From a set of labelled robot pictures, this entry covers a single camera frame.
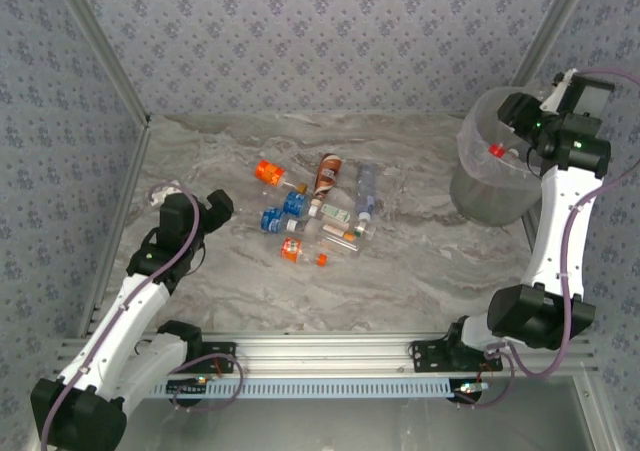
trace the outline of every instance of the trash can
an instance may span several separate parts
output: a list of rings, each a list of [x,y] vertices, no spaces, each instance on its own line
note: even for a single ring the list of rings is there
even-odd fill
[[[539,164],[528,143],[498,120],[505,98],[525,88],[487,91],[473,106],[457,136],[460,162],[450,185],[451,201],[460,214],[486,226],[506,226],[518,220],[541,196]],[[505,151],[492,154],[491,146]]]

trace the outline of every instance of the gray marble table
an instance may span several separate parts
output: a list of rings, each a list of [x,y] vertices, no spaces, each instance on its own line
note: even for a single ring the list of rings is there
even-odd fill
[[[155,116],[105,300],[157,225],[147,190],[177,178],[201,199],[223,188],[236,213],[207,238],[203,266],[182,280],[153,327],[173,318],[206,331],[444,331],[517,283],[530,256],[520,222],[481,227],[451,203],[460,124],[419,114]],[[311,185],[329,151],[344,159],[330,194],[343,205],[357,164],[377,162],[378,229],[357,259],[297,266],[259,229],[262,185],[253,169],[264,157]]]

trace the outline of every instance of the cable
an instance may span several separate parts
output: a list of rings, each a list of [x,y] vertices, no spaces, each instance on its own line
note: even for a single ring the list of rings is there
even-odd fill
[[[204,263],[204,258],[207,256],[207,247],[204,245],[204,241],[202,242],[202,246],[200,246],[200,249],[202,249],[202,257],[200,258],[200,263],[198,264],[198,266],[196,266],[195,269],[192,269],[187,274],[185,274],[184,275],[185,278],[187,276],[191,276],[193,273],[195,273],[197,270],[199,270],[200,266],[202,266],[202,263]]]
[[[578,74],[613,74],[615,76],[626,78],[640,87],[640,78],[637,78],[636,76],[621,69],[592,68],[586,69],[584,71],[579,71]],[[564,302],[564,327],[562,330],[562,340],[560,342],[558,354],[556,354],[555,359],[547,369],[539,373],[534,373],[531,370],[527,369],[527,367],[524,365],[515,346],[512,343],[508,343],[511,354],[513,355],[513,359],[516,361],[518,367],[526,376],[530,378],[548,378],[560,367],[560,364],[562,363],[562,360],[566,356],[569,349],[569,340],[571,339],[571,292],[569,290],[568,279],[569,237],[571,235],[571,229],[573,227],[573,223],[576,220],[576,217],[578,216],[578,213],[582,210],[582,206],[584,206],[587,202],[615,188],[627,178],[629,178],[633,173],[638,171],[638,169],[640,169],[640,159],[638,159],[638,161],[636,161],[636,163],[630,169],[628,169],[618,178],[584,195],[581,199],[578,200],[578,202],[573,206],[573,209],[569,213],[567,223],[565,224],[564,231],[562,233],[562,244],[560,246],[560,284]]]
[[[475,401],[473,401],[471,398],[469,398],[469,396],[465,396],[463,393],[453,393],[460,399],[464,399],[465,401],[468,401],[469,406],[471,406],[472,408],[486,409],[486,408],[491,408],[497,404],[500,404],[511,393],[511,391],[513,391],[513,385],[516,380],[516,368],[513,364],[513,360],[511,359],[511,356],[509,356],[506,353],[502,353],[500,351],[497,351],[492,355],[486,355],[485,353],[485,356],[487,357],[487,359],[505,358],[509,362],[509,371],[510,371],[509,382],[507,383],[507,386],[502,390],[502,392],[498,396],[496,396],[495,399],[489,401],[488,403],[478,404]]]
[[[531,169],[531,162],[529,161],[529,159],[531,158],[531,151],[533,151],[533,150],[534,150],[533,146],[530,146],[529,149],[527,150],[527,157],[526,157],[527,168],[529,168],[529,171],[531,172],[531,174],[533,174],[536,178],[542,179],[541,176],[539,176],[536,173],[534,173],[533,169]]]
[[[133,352],[136,353],[138,356],[140,356],[140,353],[138,352],[138,345],[140,343],[150,343],[151,340],[150,339],[141,339],[140,341],[138,341],[136,343],[136,345],[133,347]]]
[[[131,294],[129,294],[129,296],[124,300],[124,302],[122,303],[120,308],[116,311],[116,313],[113,315],[111,320],[107,323],[107,325],[104,328],[104,331],[102,332],[102,334],[100,334],[100,336],[96,340],[96,343],[94,344],[93,348],[91,348],[91,351],[89,351],[89,353],[87,354],[87,357],[78,368],[78,371],[76,372],[76,374],[69,380],[69,383],[67,383],[67,385],[64,387],[64,389],[58,396],[58,398],[55,400],[55,402],[51,406],[51,409],[49,410],[49,414],[47,414],[47,418],[45,419],[44,425],[42,426],[42,434],[40,437],[41,451],[47,451],[47,441],[49,439],[49,432],[51,431],[53,418],[55,417],[56,413],[60,409],[62,402],[69,395],[69,393],[71,392],[73,387],[76,385],[76,383],[80,380],[82,375],[87,372],[86,370],[89,368],[89,365],[93,361],[93,358],[96,356],[96,354],[100,350],[100,347],[109,336],[109,333],[118,322],[118,319],[120,319],[120,316],[122,316],[122,314],[128,308],[131,301],[133,301],[136,298],[138,293],[140,293],[140,291],[147,284],[153,282],[153,280],[155,280],[158,276],[160,276],[166,270],[171,268],[171,266],[173,266],[176,262],[178,262],[180,258],[182,258],[182,256],[189,250],[189,247],[191,246],[191,243],[193,242],[196,236],[196,233],[198,232],[198,225],[200,224],[200,209],[198,208],[198,203],[196,199],[193,197],[193,195],[191,194],[188,188],[186,188],[185,186],[182,186],[181,184],[176,184],[173,182],[171,183],[163,182],[151,187],[148,193],[148,198],[151,199],[151,195],[158,188],[164,188],[169,185],[171,185],[174,188],[177,188],[180,192],[182,192],[191,203],[191,206],[193,206],[193,226],[191,228],[191,232],[189,233],[187,240],[184,242],[184,244],[178,250],[175,256],[171,258],[169,261],[167,261],[162,267],[160,267],[153,274],[145,278],[140,284],[138,284],[138,286],[136,286],[133,289],[133,291],[131,291]]]
[[[200,356],[199,358],[193,359],[188,363],[184,363],[178,366],[177,368],[173,369],[169,374],[175,374],[178,371],[184,371],[185,369],[190,368],[194,364],[201,363],[202,361],[208,361],[209,359],[217,360],[218,358],[226,359],[227,361],[230,361],[233,364],[235,364],[236,368],[238,369],[238,374],[240,374],[240,381],[238,382],[238,386],[236,387],[236,390],[233,392],[231,397],[229,399],[226,399],[222,403],[214,404],[213,406],[207,406],[204,408],[185,408],[184,406],[180,406],[178,404],[178,395],[180,394],[180,391],[182,391],[182,388],[184,388],[184,386],[180,386],[173,393],[172,402],[173,402],[173,405],[175,406],[176,411],[180,410],[180,411],[185,411],[187,413],[208,413],[210,411],[219,411],[221,409],[226,408],[227,406],[232,404],[236,399],[238,399],[238,396],[240,395],[240,392],[242,391],[242,386],[244,384],[244,370],[242,369],[242,366],[240,366],[240,362],[231,354],[211,353],[205,356]]]

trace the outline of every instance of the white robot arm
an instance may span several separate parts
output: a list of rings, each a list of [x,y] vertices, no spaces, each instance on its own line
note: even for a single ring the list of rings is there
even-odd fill
[[[613,84],[589,79],[570,70],[555,78],[555,91],[541,103],[525,93],[507,97],[498,110],[500,121],[536,151],[542,164],[542,216],[536,244],[520,284],[500,289],[489,309],[479,316],[463,316],[444,338],[412,344],[414,369],[474,371],[487,360],[484,351],[504,341],[531,348],[558,349],[564,332],[562,279],[570,290],[570,337],[586,329],[595,308],[583,301],[582,258],[593,207],[593,192],[602,186],[611,157],[608,141],[595,137],[599,119]],[[561,270],[565,226],[574,206],[581,203],[567,243],[567,266]]]
[[[190,270],[205,235],[233,213],[224,191],[215,191],[207,200],[210,209],[184,194],[166,197],[160,225],[131,258],[128,276],[98,329],[58,379],[36,384],[31,406],[45,448],[50,444],[69,451],[115,450],[127,418],[151,388],[183,363],[202,356],[200,329],[169,321],[140,355],[130,358],[151,319]]]

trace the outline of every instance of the patterned wallpaper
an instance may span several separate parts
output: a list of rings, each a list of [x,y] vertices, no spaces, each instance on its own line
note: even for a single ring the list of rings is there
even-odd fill
[[[466,111],[552,0],[89,0],[152,114]]]
[[[77,332],[138,132],[63,0],[0,0],[0,449]]]
[[[570,67],[640,70],[640,0],[580,0],[544,63],[550,78]],[[610,139],[609,176],[640,158],[640,89],[613,78],[601,135]],[[585,299],[597,306],[596,353],[629,449],[640,450],[640,177],[598,198],[585,254]]]

